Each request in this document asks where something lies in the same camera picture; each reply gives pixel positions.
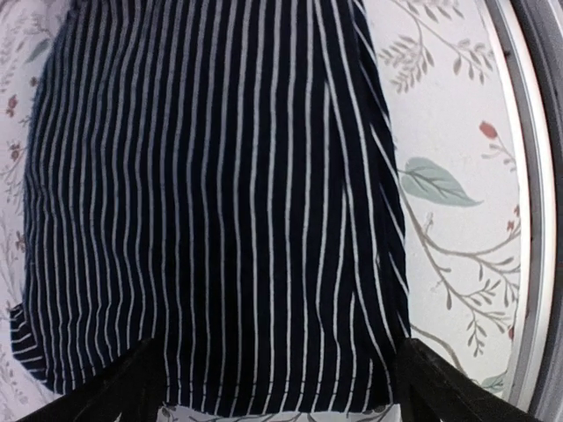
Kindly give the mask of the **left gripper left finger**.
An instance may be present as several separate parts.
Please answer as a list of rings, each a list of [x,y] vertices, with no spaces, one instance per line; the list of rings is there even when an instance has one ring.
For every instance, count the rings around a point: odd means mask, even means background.
[[[145,339],[66,396],[22,418],[37,421],[156,421],[165,395],[165,365]]]

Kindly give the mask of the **navy striped underwear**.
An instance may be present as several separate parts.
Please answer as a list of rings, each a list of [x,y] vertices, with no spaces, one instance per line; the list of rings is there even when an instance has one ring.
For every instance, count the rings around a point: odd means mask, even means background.
[[[35,97],[14,358],[67,394],[146,338],[221,417],[396,399],[405,224],[361,1],[75,1]]]

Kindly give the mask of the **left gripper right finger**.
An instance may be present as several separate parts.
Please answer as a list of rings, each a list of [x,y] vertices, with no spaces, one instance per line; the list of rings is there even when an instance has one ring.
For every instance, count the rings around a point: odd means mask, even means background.
[[[417,338],[399,348],[395,378],[395,396],[406,422],[537,422],[479,387]]]

